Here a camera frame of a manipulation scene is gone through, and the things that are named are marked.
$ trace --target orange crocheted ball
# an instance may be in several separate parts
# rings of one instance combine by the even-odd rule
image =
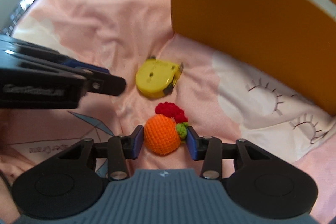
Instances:
[[[176,150],[181,139],[175,130],[173,119],[162,114],[149,118],[144,127],[144,143],[146,147],[160,155]]]

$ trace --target white logo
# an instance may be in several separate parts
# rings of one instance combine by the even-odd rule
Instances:
[[[162,171],[162,172],[159,173],[159,175],[160,175],[161,177],[165,178],[166,176],[169,175],[169,172],[167,172],[167,171]]]
[[[35,88],[33,86],[15,86],[13,84],[4,85],[2,88],[4,93],[17,93],[17,94],[31,94],[31,95],[46,95],[46,96],[64,96],[65,90],[61,89],[43,89]]]

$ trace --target pink fabric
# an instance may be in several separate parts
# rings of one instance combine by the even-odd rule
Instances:
[[[20,34],[20,29],[38,32]],[[78,109],[71,110],[97,118],[115,135],[129,135],[136,125],[145,124],[154,115],[159,102],[168,101],[185,111],[189,124],[201,136],[211,133],[223,142],[240,137],[238,125],[224,114],[217,101],[219,77],[211,65],[214,50],[174,35],[170,0],[38,0],[17,31],[17,35],[36,43],[45,36],[45,46],[56,45],[83,62],[106,67],[126,79],[127,90],[120,97],[88,94]],[[172,95],[155,101],[141,96],[134,82],[137,69],[150,55],[184,63]],[[11,181],[81,138],[89,136],[101,142],[109,138],[67,110],[11,110],[0,114],[0,168]],[[327,223],[336,214],[336,166],[332,153],[335,142],[336,136],[295,163],[318,183],[319,199],[312,215],[320,223]],[[201,164],[190,159],[184,145],[164,157],[143,147],[139,159],[130,162],[130,168],[192,167],[199,173]],[[231,161],[223,161],[223,171],[224,176],[233,172]],[[1,185],[0,199],[1,204],[11,201]],[[0,218],[6,223],[18,216],[13,203],[0,206]]]

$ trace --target red crocheted piece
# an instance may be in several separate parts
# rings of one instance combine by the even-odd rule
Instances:
[[[168,118],[174,118],[176,123],[188,121],[184,115],[184,111],[173,103],[159,103],[155,108],[155,113],[165,115]]]

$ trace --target orange-brown board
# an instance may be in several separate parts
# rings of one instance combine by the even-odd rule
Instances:
[[[336,114],[336,21],[308,0],[171,0],[175,32],[228,53]]]

